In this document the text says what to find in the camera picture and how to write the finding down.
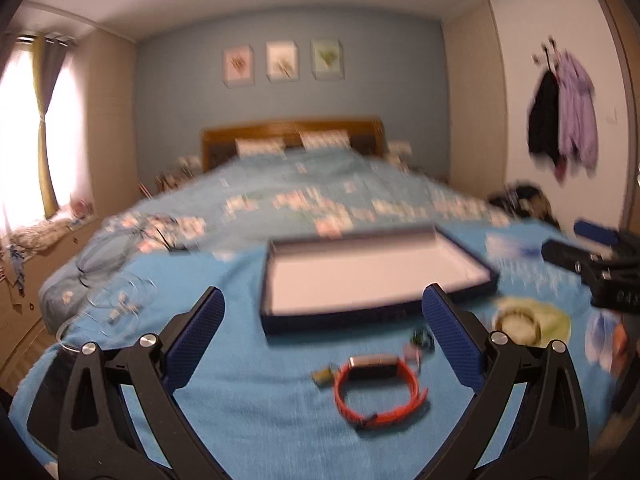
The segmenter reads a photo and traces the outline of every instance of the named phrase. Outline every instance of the blue wall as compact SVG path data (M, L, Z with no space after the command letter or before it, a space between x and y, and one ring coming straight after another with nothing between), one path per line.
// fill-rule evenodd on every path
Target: blue wall
M337 38L345 79L316 81L310 40ZM267 41L293 40L300 81L271 83ZM222 51L250 44L255 85L228 89ZM136 69L140 179L200 153L203 128L276 118L379 116L387 139L411 142L413 163L449 170L449 109L440 22L369 9L302 8L201 22L144 41Z

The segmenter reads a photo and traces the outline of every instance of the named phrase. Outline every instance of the blue clamp pad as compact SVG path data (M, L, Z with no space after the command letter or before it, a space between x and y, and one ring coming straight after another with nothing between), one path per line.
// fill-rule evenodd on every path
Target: blue clamp pad
M422 314L427 320L456 377L478 394L484 386L482 352L447 303L437 285L424 289Z
M615 247L620 243L618 231L607 229L606 227L587 222L586 220L578 220L574 224L574 233L577 236L588 238L599 244Z
M170 394L187 385L223 317L225 298L214 288L165 354L162 384Z

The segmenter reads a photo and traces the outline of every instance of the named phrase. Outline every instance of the wooden headboard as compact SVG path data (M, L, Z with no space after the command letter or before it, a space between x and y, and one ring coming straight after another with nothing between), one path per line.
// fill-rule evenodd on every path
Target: wooden headboard
M385 131L378 118L267 121L202 131L202 169L210 171L236 154L236 139L284 137L288 148L302 146L300 132L346 130L351 147L362 155L383 156Z

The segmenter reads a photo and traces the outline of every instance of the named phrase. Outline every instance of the wall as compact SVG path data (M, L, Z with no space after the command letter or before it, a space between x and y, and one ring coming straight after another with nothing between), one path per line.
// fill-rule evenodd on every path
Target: wall
M104 218L141 198L133 120L136 45L96 30L80 42L78 58L91 191L97 215Z
M498 31L489 0L445 22L451 186L486 198L504 186L507 105Z
M316 81L310 40L338 38L345 79ZM271 83L265 42L294 40L300 81ZM250 44L255 85L227 89L222 51ZM292 9L199 23L145 41L136 71L138 167L147 185L181 155L200 153L203 128L269 118L379 116L388 139L409 140L414 162L449 165L444 42L440 23L366 9Z
M622 70L597 0L491 0L500 36L507 88L506 179L542 186L565 228L584 217L606 225L620 222L628 164L628 120ZM527 117L541 69L531 55L552 35L573 53L594 84L599 157L594 175L568 171L560 186L548 167L537 167L527 149Z

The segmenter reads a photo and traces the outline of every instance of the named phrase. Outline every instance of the sheer curtain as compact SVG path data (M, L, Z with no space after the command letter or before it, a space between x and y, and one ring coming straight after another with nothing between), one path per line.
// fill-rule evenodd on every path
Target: sheer curtain
M38 180L40 115L31 52L18 45L0 79L0 235L44 218Z
M67 54L46 115L49 171L61 208L77 195L86 178L83 112L75 57Z
M17 44L0 78L0 237L45 219L38 180L40 115L33 88L33 54ZM47 120L47 158L58 205L65 210L87 187L81 92L73 54L66 56Z

